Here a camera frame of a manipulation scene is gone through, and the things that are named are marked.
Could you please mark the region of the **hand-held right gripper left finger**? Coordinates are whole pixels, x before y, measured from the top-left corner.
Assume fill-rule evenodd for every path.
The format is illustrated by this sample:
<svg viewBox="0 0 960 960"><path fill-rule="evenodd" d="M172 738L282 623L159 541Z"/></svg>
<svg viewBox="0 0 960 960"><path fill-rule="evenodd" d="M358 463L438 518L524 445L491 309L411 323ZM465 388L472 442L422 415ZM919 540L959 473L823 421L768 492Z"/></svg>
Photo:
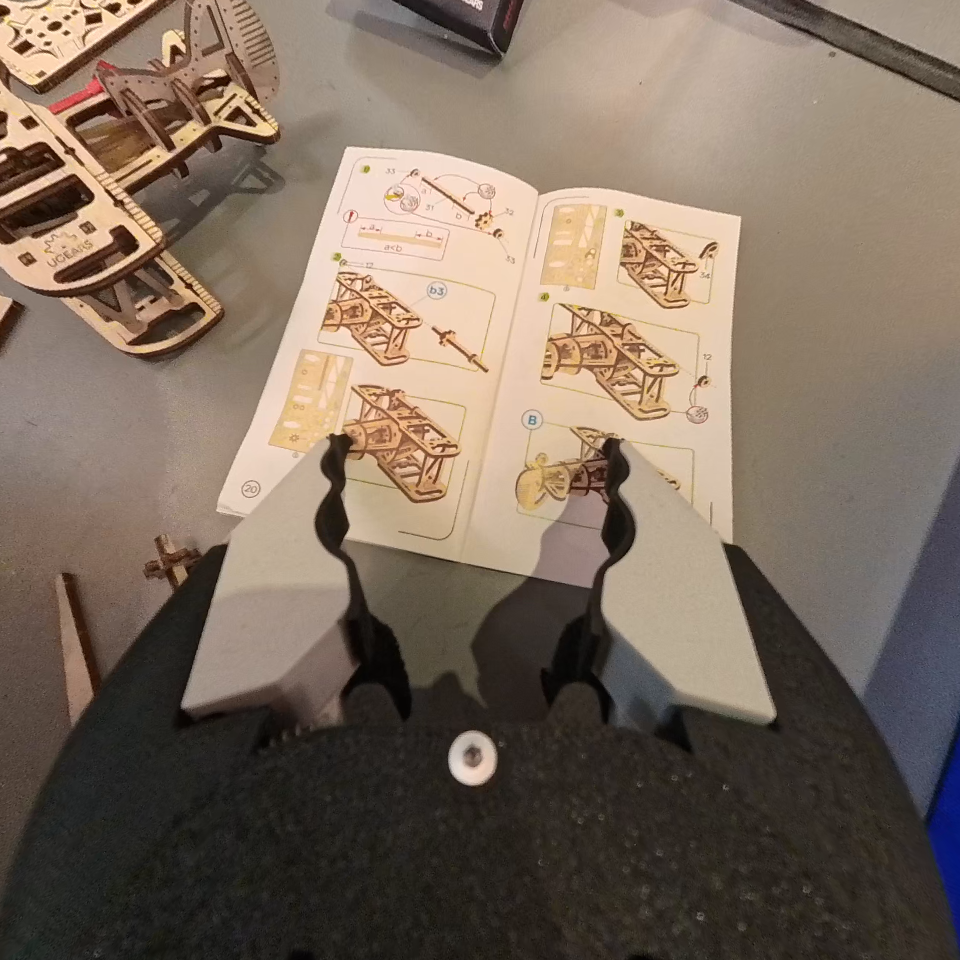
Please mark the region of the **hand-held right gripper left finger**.
<svg viewBox="0 0 960 960"><path fill-rule="evenodd" d="M315 728L357 686L392 691L392 633L343 548L351 450L318 441L233 530L182 696L192 719L262 708Z"/></svg>

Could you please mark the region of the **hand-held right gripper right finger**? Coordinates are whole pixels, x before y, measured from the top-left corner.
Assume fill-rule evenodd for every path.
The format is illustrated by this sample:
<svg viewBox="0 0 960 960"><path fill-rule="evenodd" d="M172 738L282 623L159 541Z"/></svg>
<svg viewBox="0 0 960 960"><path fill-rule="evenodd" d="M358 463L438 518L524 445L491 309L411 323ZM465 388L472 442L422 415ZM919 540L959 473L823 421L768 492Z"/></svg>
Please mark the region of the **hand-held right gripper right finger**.
<svg viewBox="0 0 960 960"><path fill-rule="evenodd" d="M616 726L652 733L682 708L766 727L777 710L726 544L629 441L609 439L607 557L570 680L594 679Z"/></svg>

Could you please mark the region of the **wooden axle with gear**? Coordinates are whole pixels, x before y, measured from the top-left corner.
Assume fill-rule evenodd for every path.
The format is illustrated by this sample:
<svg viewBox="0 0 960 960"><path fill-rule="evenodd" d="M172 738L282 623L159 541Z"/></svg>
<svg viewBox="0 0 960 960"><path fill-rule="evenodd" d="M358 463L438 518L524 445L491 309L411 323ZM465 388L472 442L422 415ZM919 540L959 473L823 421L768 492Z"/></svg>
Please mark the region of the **wooden axle with gear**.
<svg viewBox="0 0 960 960"><path fill-rule="evenodd" d="M203 557L194 546L176 546L168 534L153 539L156 556L145 562L143 576L147 580L162 580L175 592L188 578L191 570Z"/></svg>

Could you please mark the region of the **instruction booklet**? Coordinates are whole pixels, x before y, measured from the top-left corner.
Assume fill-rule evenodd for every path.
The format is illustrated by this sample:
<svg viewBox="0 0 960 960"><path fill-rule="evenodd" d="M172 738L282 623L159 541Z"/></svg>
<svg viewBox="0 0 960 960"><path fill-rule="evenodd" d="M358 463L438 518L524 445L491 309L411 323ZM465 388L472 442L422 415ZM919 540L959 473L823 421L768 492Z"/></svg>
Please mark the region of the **instruction booklet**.
<svg viewBox="0 0 960 960"><path fill-rule="evenodd" d="M346 149L218 513L344 434L354 541L586 586L621 440L730 543L741 225Z"/></svg>

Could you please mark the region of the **wooden biplane model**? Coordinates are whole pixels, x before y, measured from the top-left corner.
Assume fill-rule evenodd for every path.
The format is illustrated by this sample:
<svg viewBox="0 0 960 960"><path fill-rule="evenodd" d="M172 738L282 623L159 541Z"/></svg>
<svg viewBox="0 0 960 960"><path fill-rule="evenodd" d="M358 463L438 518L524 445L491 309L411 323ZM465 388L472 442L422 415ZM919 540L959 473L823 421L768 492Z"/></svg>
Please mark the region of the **wooden biplane model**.
<svg viewBox="0 0 960 960"><path fill-rule="evenodd" d="M159 57L99 60L90 82L48 105L2 77L1 260L14 282L65 303L116 350L173 354L224 315L168 251L135 193L189 174L225 138L271 145L280 88L272 40L245 1L185 2Z"/></svg>

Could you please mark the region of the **grey desk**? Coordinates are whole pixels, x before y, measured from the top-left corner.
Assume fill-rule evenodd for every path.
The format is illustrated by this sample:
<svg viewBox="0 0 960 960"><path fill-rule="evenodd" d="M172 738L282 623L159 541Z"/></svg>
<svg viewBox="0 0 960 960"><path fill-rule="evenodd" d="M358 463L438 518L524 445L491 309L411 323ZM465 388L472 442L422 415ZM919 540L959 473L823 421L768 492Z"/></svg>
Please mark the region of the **grey desk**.
<svg viewBox="0 0 960 960"><path fill-rule="evenodd" d="M25 308L2 345L2 864L69 730L54 577L109 671L169 595L154 536L230 532L216 500L348 146L741 217L734 539L923 809L958 711L958 103L731 2L527 2L499 62L390 2L253 6L280 141L142 196L223 321L143 362L2 278Z"/></svg>

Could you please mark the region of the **pointed wooden blade piece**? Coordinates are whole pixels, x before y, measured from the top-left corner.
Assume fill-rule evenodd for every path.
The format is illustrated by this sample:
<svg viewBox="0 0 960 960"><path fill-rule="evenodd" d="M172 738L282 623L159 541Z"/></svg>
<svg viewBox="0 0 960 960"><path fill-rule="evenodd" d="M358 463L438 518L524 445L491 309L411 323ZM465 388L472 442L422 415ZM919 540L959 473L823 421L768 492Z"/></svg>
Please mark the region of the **pointed wooden blade piece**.
<svg viewBox="0 0 960 960"><path fill-rule="evenodd" d="M101 688L87 619L75 577L67 572L54 577L67 710L72 726L81 719Z"/></svg>

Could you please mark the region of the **blue plastic bin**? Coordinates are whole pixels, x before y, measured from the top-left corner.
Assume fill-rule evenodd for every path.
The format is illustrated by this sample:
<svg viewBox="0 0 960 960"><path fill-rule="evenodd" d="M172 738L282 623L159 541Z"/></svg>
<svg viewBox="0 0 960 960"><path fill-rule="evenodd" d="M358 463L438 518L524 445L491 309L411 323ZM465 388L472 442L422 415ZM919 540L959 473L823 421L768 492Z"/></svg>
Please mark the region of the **blue plastic bin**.
<svg viewBox="0 0 960 960"><path fill-rule="evenodd" d="M944 769L930 808L927 832L941 875L943 889L959 926L959 758L954 755Z"/></svg>

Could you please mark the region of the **narrow wooden parts sheet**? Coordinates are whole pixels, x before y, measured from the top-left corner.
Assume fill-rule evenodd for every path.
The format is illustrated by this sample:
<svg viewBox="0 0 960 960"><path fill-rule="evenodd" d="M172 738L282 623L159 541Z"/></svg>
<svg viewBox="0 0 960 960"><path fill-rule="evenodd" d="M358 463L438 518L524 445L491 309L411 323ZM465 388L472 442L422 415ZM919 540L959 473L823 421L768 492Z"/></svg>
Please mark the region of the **narrow wooden parts sheet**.
<svg viewBox="0 0 960 960"><path fill-rule="evenodd" d="M2 77L53 89L166 1L3 1Z"/></svg>

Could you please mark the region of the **black product box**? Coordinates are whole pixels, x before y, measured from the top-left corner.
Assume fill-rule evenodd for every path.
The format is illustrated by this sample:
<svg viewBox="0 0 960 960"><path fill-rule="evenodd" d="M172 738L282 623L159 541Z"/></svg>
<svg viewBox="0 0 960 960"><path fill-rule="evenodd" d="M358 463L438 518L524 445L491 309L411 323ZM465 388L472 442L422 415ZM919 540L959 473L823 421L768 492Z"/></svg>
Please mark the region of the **black product box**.
<svg viewBox="0 0 960 960"><path fill-rule="evenodd" d="M506 55L524 1L396 1L497 59Z"/></svg>

